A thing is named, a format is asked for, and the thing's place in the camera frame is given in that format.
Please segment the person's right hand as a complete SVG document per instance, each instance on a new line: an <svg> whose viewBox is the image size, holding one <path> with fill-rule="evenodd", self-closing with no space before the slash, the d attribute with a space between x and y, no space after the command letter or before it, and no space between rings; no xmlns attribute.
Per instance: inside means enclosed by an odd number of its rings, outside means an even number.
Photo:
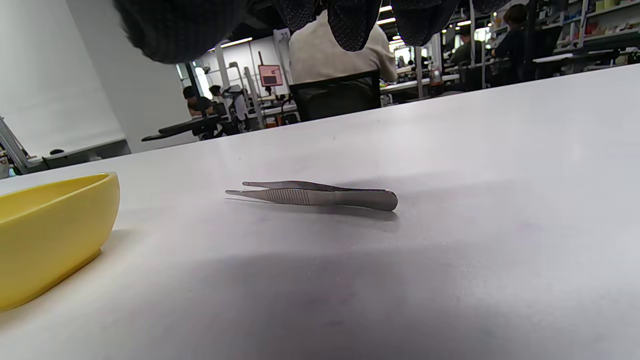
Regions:
<svg viewBox="0 0 640 360"><path fill-rule="evenodd" d="M249 0L115 0L130 43L162 64L194 60L226 39L250 10ZM325 0L330 34L346 51L363 50L378 22L380 0ZM490 13L504 0L392 0L398 34L424 46L443 30L458 7Z"/></svg>

